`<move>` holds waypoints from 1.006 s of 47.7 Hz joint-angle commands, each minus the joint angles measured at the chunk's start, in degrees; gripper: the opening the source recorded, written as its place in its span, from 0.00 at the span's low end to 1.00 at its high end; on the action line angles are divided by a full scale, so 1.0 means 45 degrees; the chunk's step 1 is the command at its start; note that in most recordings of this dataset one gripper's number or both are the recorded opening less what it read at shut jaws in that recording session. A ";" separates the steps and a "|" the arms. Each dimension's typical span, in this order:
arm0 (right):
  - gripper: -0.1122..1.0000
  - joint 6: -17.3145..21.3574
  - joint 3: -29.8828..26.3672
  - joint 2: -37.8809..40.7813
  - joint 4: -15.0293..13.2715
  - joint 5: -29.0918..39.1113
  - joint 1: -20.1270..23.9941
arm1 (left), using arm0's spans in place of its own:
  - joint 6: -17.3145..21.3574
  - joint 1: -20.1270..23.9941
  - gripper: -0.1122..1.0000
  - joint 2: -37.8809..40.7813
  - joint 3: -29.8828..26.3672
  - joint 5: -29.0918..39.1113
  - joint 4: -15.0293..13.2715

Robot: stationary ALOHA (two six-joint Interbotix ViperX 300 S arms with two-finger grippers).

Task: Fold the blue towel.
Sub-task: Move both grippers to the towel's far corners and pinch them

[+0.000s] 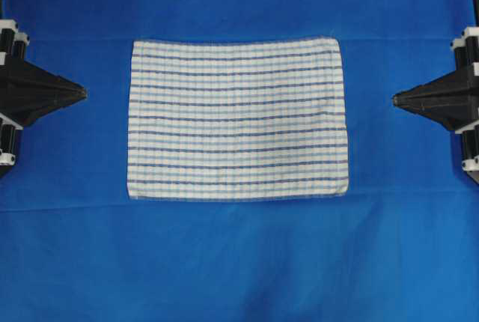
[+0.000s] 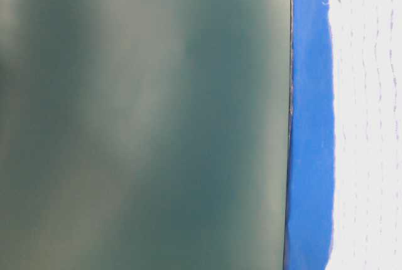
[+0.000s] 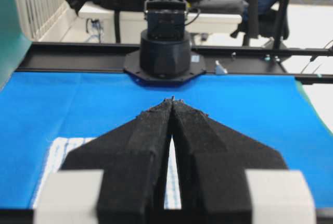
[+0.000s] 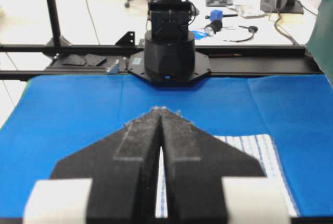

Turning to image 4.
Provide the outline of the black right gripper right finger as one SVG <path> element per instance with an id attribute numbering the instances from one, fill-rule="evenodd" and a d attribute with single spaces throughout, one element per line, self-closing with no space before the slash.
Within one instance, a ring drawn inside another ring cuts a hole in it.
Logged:
<path id="1" fill-rule="evenodd" d="M 160 123 L 174 223 L 290 223 L 283 195 L 256 158 L 167 109 Z"/>

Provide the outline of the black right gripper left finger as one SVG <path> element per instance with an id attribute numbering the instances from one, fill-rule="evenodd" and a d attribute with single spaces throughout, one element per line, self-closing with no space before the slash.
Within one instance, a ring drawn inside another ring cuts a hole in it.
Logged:
<path id="1" fill-rule="evenodd" d="M 24 223 L 130 223 L 141 220 L 153 173 L 161 115 L 157 110 L 72 153 L 38 180 Z"/>

